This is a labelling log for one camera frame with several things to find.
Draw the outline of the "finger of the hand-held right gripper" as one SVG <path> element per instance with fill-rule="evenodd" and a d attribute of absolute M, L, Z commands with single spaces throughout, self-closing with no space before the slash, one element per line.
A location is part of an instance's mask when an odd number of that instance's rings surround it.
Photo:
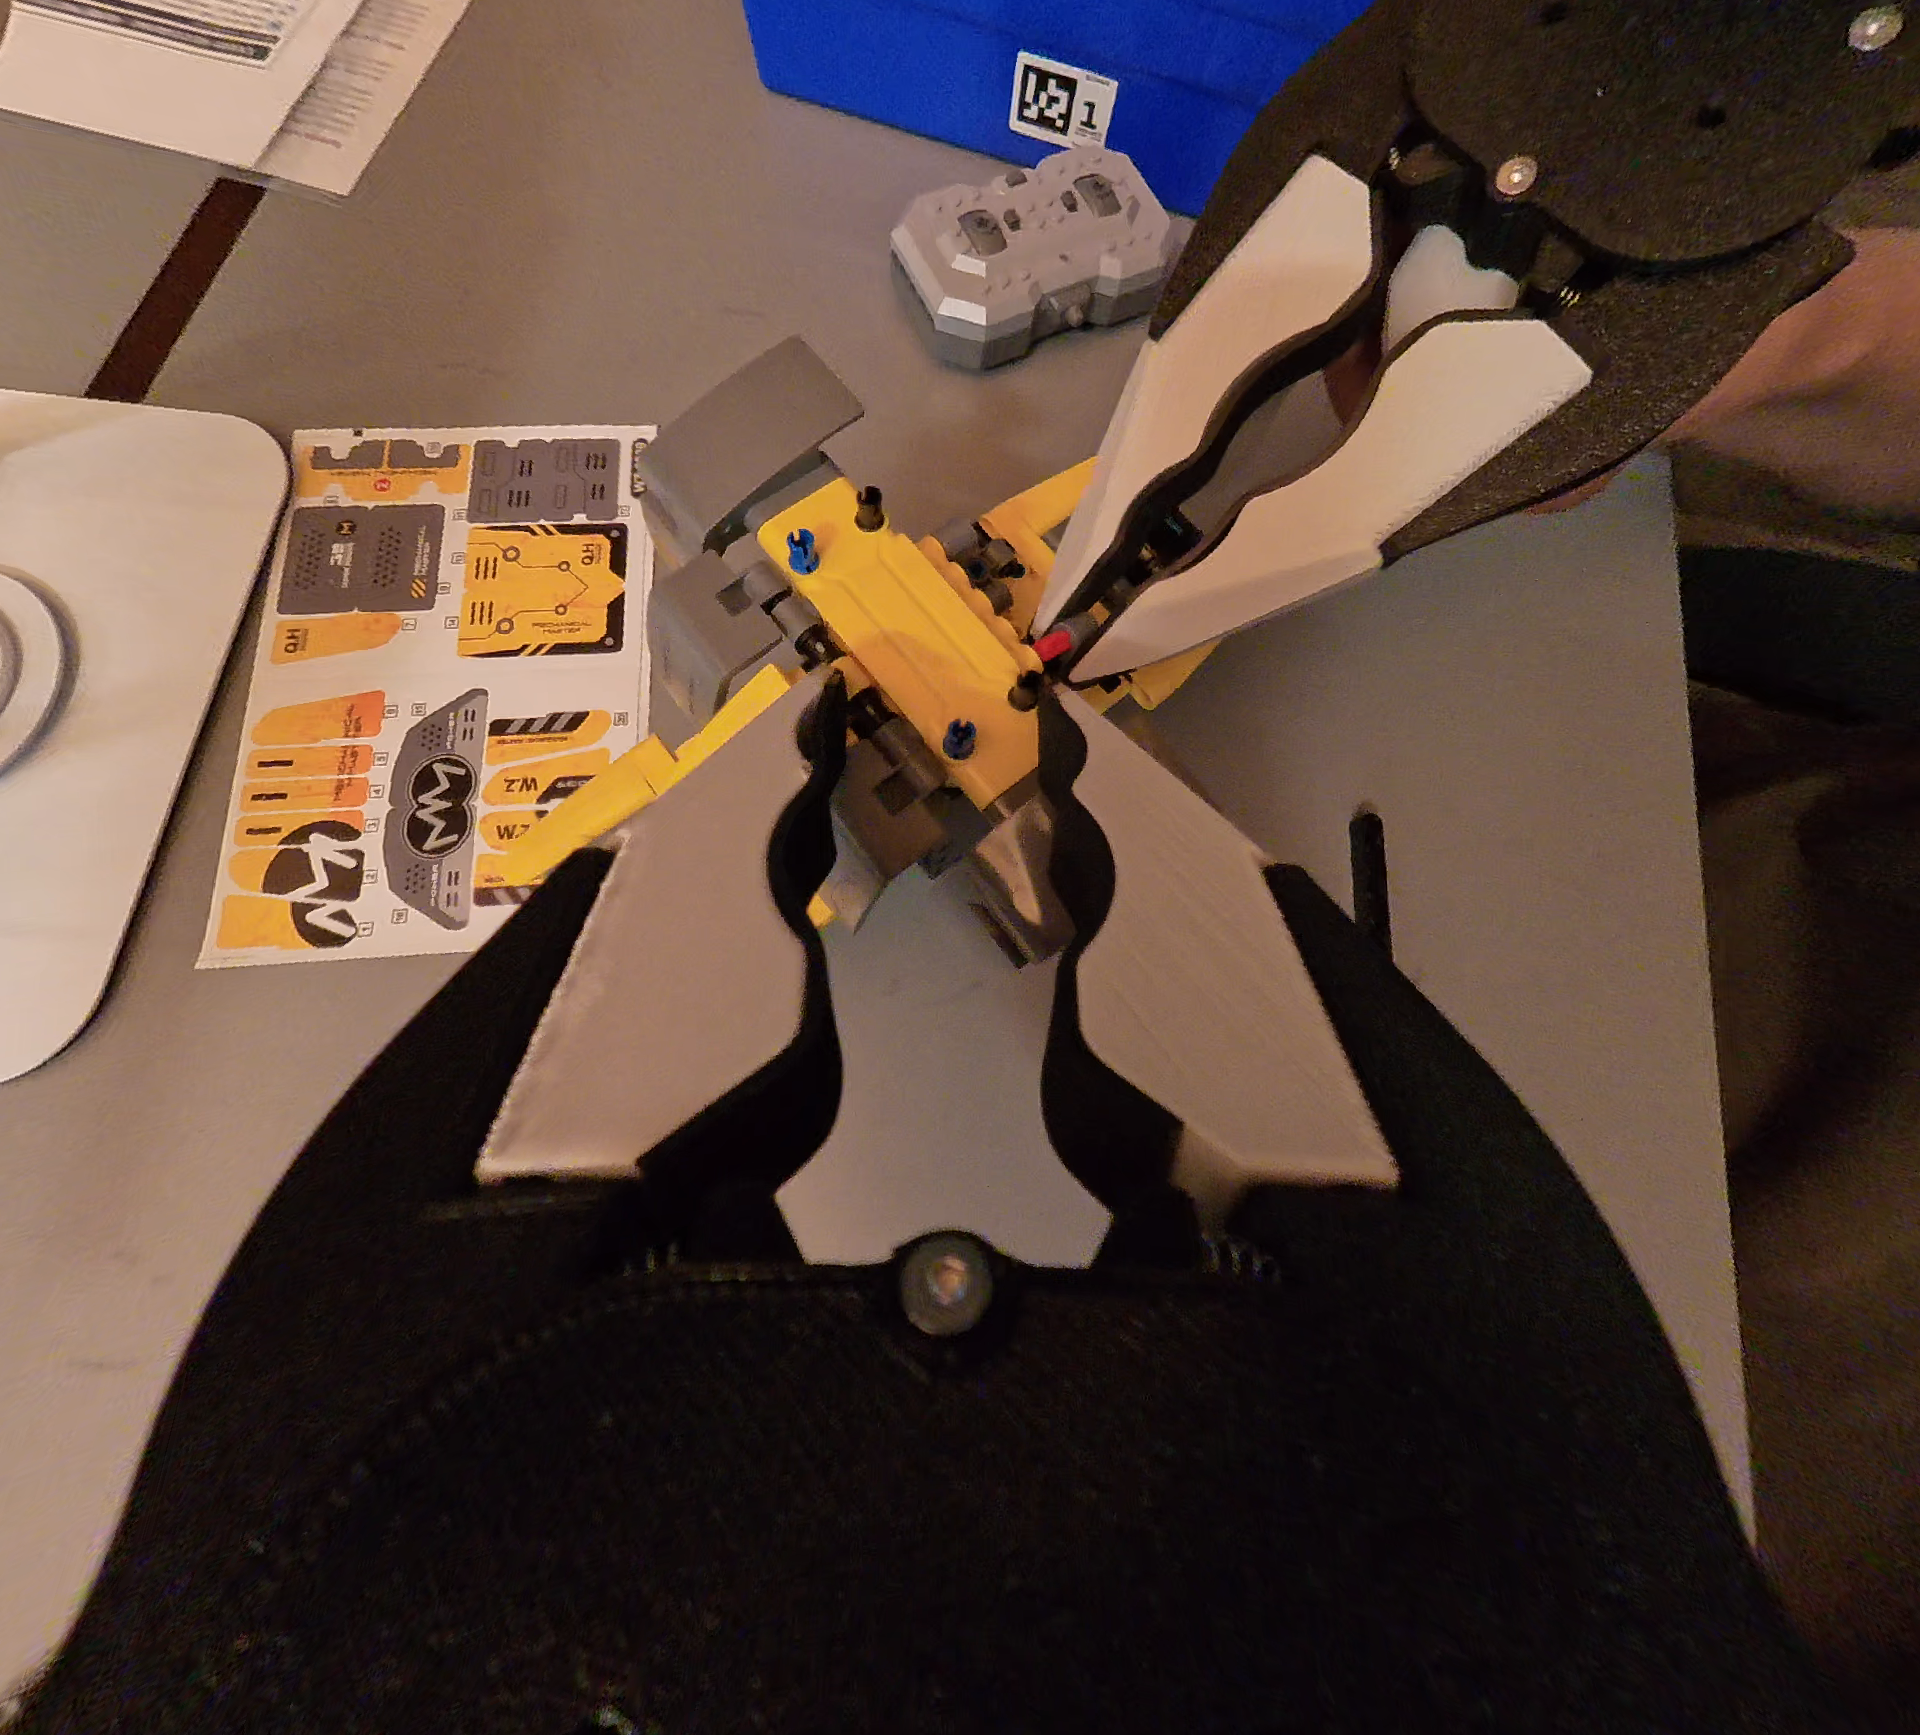
<path fill-rule="evenodd" d="M 1325 462 L 1274 490 L 1290 557 L 1379 550 L 1524 430 L 1592 380 L 1592 365 L 1545 318 L 1435 318 L 1401 342 L 1372 400 Z M 1071 683 L 1151 666 L 1174 649 L 1088 649 Z"/>
<path fill-rule="evenodd" d="M 1316 531 L 1290 537 L 1283 499 L 1246 499 L 1212 547 L 1143 586 L 1105 623 L 1080 610 L 1101 597 L 1139 547 L 1137 510 L 1217 452 L 1221 422 L 1255 380 L 1299 342 L 1329 348 L 1335 318 L 1362 305 L 1376 274 L 1372 188 L 1322 154 L 1307 154 L 1180 314 L 1159 324 L 1118 393 L 1098 443 L 1091 485 L 1074 504 L 1033 623 L 1067 626 L 1071 649 L 1186 649 L 1283 607 L 1379 569 L 1375 547 L 1290 557 Z"/>

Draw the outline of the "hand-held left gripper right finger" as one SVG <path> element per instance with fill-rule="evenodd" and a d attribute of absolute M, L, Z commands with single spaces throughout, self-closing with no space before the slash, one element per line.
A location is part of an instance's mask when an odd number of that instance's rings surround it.
<path fill-rule="evenodd" d="M 1384 1187 L 1398 1165 L 1263 852 L 1077 693 L 1036 715 L 1070 947 L 1042 1126 L 1117 1215 L 1225 1227 L 1252 1187 Z"/>

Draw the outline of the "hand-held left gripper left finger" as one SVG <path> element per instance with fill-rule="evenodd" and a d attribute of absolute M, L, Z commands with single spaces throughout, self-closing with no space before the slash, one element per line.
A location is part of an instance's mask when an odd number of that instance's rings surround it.
<path fill-rule="evenodd" d="M 474 1178 L 777 1193 L 840 1096 L 808 899 L 834 859 L 840 674 L 806 674 L 611 836 Z"/>

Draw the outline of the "short black toy beam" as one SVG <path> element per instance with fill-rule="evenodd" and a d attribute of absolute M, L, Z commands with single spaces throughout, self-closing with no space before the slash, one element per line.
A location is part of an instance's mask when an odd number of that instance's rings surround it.
<path fill-rule="evenodd" d="M 1357 928 L 1392 956 L 1388 852 L 1376 808 L 1357 808 L 1348 822 L 1350 913 Z"/>

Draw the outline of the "yellow toy brick vehicle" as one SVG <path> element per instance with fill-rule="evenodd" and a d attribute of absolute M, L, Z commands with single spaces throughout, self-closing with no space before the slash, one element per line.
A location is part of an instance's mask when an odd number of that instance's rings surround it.
<path fill-rule="evenodd" d="M 855 928 L 904 868 L 941 877 L 960 863 L 1013 963 L 1067 947 L 1067 909 L 1050 884 L 1052 819 L 1036 799 L 1042 655 L 1032 633 L 1055 560 L 1050 532 L 1092 466 L 915 540 L 872 482 L 855 485 L 825 453 L 855 419 L 852 393 L 792 337 L 635 452 L 633 490 L 655 545 L 648 647 L 696 729 L 680 746 L 641 737 L 487 855 L 487 893 L 523 899 L 806 668 L 837 668 L 850 746 L 815 923 Z"/>

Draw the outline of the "person's right forearm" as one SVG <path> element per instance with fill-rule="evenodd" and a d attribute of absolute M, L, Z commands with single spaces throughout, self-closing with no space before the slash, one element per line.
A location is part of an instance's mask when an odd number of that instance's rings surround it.
<path fill-rule="evenodd" d="M 1917 531 L 1917 226 L 1848 239 L 1853 261 L 1769 321 L 1658 444 L 1848 522 Z"/>

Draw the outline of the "grey toy remote control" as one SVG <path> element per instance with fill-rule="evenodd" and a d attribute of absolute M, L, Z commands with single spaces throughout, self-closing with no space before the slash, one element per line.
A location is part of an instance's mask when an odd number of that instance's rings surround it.
<path fill-rule="evenodd" d="M 1184 244 L 1129 154 L 1067 147 L 979 185 L 918 197 L 890 230 L 941 364 L 994 368 L 1050 334 L 1155 308 Z"/>

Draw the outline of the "yellow grey sticker sheet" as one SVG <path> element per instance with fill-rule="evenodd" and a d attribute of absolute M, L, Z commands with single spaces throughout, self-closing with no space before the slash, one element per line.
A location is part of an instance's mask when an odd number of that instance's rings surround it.
<path fill-rule="evenodd" d="M 648 736 L 651 425 L 293 435 L 198 966 L 460 956 Z"/>

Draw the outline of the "white document stand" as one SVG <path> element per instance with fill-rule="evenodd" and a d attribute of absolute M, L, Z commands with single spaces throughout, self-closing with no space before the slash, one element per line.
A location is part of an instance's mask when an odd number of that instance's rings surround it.
<path fill-rule="evenodd" d="M 287 499 L 252 422 L 3 393 L 3 1077 L 100 1006 Z"/>

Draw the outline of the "person's grey trousers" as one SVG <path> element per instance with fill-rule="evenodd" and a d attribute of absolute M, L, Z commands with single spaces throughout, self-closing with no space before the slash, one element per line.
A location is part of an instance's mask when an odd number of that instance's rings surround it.
<path fill-rule="evenodd" d="M 1917 1728 L 1917 733 L 1690 685 L 1760 1559 Z"/>

